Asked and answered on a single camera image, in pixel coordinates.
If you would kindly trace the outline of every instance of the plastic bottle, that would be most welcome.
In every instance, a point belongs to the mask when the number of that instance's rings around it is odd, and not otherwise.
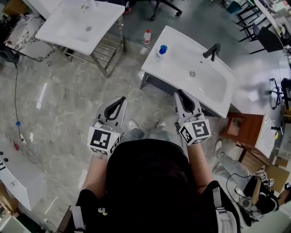
[[[144,44],[148,44],[150,42],[150,38],[151,38],[151,31],[150,29],[146,30],[145,34],[144,34]]]
[[[162,45],[162,46],[160,47],[160,49],[157,48],[157,50],[156,50],[156,60],[157,60],[157,61],[161,61],[161,60],[164,59],[165,54],[166,54],[166,52],[167,52],[167,49],[168,49],[168,47],[165,46],[165,45]]]

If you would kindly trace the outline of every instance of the shoe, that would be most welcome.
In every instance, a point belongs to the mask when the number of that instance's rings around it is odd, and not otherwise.
[[[214,149],[214,156],[216,154],[216,152],[222,148],[222,140],[218,140],[216,143],[215,143],[215,149]]]
[[[134,120],[130,119],[127,122],[127,128],[130,131],[130,130],[133,130],[133,129],[137,129],[138,126],[137,126],[137,123]]]
[[[131,8],[128,8],[125,10],[125,12],[123,12],[124,15],[128,14],[129,12],[131,12]]]
[[[156,125],[156,128],[157,127],[160,127],[160,126],[166,126],[166,123],[164,121],[160,121],[157,125]]]

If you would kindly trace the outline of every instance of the jeans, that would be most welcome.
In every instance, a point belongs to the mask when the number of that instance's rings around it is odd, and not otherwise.
[[[237,160],[233,160],[227,154],[225,154],[221,148],[216,151],[215,156],[220,160],[221,166],[217,167],[213,173],[228,179],[232,174],[236,173],[239,176],[246,177],[242,178],[237,175],[231,176],[229,180],[233,181],[241,191],[244,191],[246,185],[250,181],[252,174],[243,167],[243,165]]]
[[[142,129],[135,128],[131,131],[126,132],[122,136],[120,143],[141,140],[141,139],[162,140],[166,142],[172,142],[182,147],[180,136],[178,134],[174,135],[174,134],[169,133],[168,131],[165,130],[164,126],[159,126],[155,129],[152,129],[151,131],[148,132],[147,135]]]

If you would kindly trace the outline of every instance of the faucet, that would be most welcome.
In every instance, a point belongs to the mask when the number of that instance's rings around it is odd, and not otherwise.
[[[216,43],[216,44],[213,45],[209,50],[207,50],[205,53],[203,53],[203,56],[204,56],[205,58],[207,58],[207,57],[209,57],[210,55],[212,55],[212,56],[211,56],[211,61],[214,61],[215,53],[219,56],[220,48],[221,48],[220,43]]]

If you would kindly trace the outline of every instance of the blue object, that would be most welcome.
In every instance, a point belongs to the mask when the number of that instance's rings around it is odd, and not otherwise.
[[[239,5],[236,1],[233,1],[227,8],[227,11],[231,14],[239,10],[241,10],[241,5]]]
[[[165,46],[165,45],[162,45],[162,46],[161,46],[161,48],[160,48],[160,51],[159,51],[159,53],[160,53],[160,54],[165,54],[165,53],[167,52],[167,49],[168,49],[168,47],[167,47],[167,46]]]

